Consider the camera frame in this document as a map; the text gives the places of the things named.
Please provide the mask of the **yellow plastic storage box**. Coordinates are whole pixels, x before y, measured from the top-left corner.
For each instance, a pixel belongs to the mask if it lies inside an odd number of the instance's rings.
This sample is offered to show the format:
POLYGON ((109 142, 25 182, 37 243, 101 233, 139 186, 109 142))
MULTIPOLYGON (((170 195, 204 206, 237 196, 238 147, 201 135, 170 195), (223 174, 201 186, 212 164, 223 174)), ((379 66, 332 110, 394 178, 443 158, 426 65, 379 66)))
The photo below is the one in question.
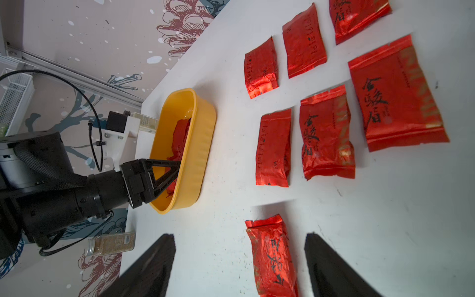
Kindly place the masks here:
POLYGON ((165 190, 150 203, 162 215, 190 207, 199 199, 216 124, 216 110, 193 89, 170 94, 162 106, 151 159, 170 161, 173 158, 178 137, 174 130, 180 121, 187 121, 189 126, 173 194, 165 190))

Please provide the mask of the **red tea bag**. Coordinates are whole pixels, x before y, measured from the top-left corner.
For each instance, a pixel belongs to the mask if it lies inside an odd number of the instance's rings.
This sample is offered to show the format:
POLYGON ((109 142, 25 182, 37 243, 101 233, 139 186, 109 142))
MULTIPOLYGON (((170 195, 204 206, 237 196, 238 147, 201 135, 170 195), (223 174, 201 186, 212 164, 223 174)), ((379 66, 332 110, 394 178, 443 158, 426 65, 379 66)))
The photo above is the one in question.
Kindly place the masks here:
POLYGON ((315 4, 283 26, 288 77, 304 74, 327 62, 315 4))
POLYGON ((330 0, 329 12, 339 45, 391 14, 392 8, 388 0, 330 0))
POLYGON ((289 248, 287 228, 277 214, 265 220, 247 220, 256 288, 261 297, 298 296, 297 273, 289 248))
POLYGON ((256 152, 256 184, 289 186, 292 109, 261 117, 256 152))
POLYGON ((278 60, 272 37, 245 54, 244 80, 250 99, 279 87, 278 60))
POLYGON ((350 141, 351 113, 344 85, 300 101, 302 164, 307 180, 315 176, 356 176, 355 149, 350 141))
POLYGON ((348 66, 370 152, 449 142, 410 35, 353 59, 348 66))

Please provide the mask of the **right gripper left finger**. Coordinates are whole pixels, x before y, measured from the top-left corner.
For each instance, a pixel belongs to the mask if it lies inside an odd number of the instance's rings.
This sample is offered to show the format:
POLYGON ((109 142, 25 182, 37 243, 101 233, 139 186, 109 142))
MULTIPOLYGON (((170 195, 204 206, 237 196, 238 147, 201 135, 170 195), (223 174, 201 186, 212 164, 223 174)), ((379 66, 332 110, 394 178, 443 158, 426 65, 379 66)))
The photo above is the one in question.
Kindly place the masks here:
POLYGON ((164 297, 175 253, 174 236, 162 235, 100 295, 102 297, 164 297))

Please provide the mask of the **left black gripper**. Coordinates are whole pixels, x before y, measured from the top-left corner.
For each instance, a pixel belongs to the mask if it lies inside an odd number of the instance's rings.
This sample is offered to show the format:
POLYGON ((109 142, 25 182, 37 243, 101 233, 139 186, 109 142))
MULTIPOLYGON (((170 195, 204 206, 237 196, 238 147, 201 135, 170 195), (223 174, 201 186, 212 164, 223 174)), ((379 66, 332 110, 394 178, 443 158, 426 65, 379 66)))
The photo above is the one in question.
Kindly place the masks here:
POLYGON ((158 198, 178 178, 181 162, 170 160, 139 159, 120 166, 130 206, 135 209, 158 198), (155 168, 164 168, 159 177, 155 168))

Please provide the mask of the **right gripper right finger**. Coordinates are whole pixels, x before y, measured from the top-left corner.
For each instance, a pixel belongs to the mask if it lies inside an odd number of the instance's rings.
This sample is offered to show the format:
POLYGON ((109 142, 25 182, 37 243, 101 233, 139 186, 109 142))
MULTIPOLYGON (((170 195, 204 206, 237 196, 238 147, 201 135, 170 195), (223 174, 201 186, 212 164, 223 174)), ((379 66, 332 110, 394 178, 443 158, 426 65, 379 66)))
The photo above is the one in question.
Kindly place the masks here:
POLYGON ((304 251, 315 297, 381 297, 318 234, 307 234, 304 251))

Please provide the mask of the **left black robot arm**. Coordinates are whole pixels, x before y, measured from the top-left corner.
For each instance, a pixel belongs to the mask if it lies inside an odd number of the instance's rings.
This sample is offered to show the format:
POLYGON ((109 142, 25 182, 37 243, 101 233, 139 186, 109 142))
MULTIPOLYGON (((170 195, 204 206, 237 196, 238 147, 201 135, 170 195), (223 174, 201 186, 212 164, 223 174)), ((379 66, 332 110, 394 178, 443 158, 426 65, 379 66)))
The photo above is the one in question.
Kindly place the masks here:
POLYGON ((138 159, 118 171, 74 173, 58 132, 1 139, 1 257, 27 236, 51 254, 68 226, 109 218, 114 208, 136 208, 161 195, 178 177, 180 163, 138 159))

